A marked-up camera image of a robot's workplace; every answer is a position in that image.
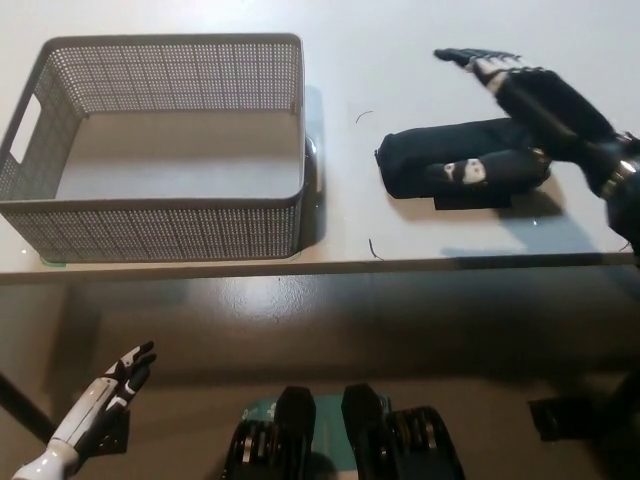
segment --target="robotic hand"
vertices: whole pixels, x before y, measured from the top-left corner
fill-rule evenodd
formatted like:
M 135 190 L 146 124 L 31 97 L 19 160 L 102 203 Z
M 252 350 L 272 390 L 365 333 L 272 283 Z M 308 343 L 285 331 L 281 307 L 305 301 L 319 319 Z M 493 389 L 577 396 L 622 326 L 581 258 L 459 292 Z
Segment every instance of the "robotic hand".
M 607 202 L 611 228 L 640 255 L 640 140 L 616 133 L 557 73 L 519 55 L 451 48 L 434 55 L 473 73 L 546 155 L 578 165 L 591 191 Z
M 156 359 L 152 349 L 153 342 L 134 348 L 95 379 L 53 434 L 46 451 L 13 479 L 64 480 L 74 475 L 96 453 L 149 378 L 149 367 Z

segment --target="white robotic forearm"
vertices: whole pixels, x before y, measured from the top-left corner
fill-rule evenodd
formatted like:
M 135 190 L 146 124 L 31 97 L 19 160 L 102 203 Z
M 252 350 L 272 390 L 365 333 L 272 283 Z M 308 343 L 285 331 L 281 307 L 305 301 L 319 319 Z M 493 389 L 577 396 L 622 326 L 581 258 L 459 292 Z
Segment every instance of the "white robotic forearm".
M 67 413 L 46 451 L 14 480 L 64 480 L 91 456 L 149 377 L 153 342 L 136 347 L 95 379 Z

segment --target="robot fingertip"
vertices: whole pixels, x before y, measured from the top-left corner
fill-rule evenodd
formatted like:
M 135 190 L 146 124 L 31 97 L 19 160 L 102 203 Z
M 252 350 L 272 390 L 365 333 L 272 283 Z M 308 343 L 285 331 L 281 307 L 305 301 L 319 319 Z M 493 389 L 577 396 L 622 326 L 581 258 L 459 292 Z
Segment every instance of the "robot fingertip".
M 449 49 L 448 48 L 438 48 L 433 51 L 433 55 L 439 60 L 449 60 Z
M 142 353 L 150 352 L 151 350 L 153 350 L 154 346 L 155 346 L 155 343 L 153 342 L 153 340 L 148 341 L 147 343 L 140 345 L 140 351 Z

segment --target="white table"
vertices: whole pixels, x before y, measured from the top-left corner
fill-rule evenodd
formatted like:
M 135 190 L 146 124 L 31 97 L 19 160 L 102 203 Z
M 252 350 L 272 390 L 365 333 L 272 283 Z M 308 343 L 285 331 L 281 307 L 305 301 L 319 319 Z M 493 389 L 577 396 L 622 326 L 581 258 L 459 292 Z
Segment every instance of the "white table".
M 0 0 L 0 129 L 40 46 L 56 36 L 287 31 L 304 42 L 307 128 L 319 150 L 318 241 L 282 261 L 45 266 L 0 221 L 0 282 L 621 264 L 632 255 L 573 165 L 535 198 L 493 210 L 394 201 L 373 151 L 385 134 L 502 116 L 434 48 L 522 53 L 559 71 L 621 130 L 640 131 L 640 4 L 536 0 Z M 358 116 L 363 116 L 356 124 Z M 373 257 L 369 240 L 375 253 Z

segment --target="black cloth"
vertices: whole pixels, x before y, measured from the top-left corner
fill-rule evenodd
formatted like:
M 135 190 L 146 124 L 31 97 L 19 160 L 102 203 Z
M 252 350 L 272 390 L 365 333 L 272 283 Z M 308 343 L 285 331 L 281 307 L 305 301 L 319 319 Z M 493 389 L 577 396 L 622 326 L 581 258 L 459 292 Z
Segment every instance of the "black cloth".
M 549 177 L 550 161 L 532 151 L 536 146 L 526 128 L 500 118 L 389 134 L 375 156 L 394 198 L 473 190 L 511 194 L 534 189 Z M 480 177 L 469 179 L 473 170 Z

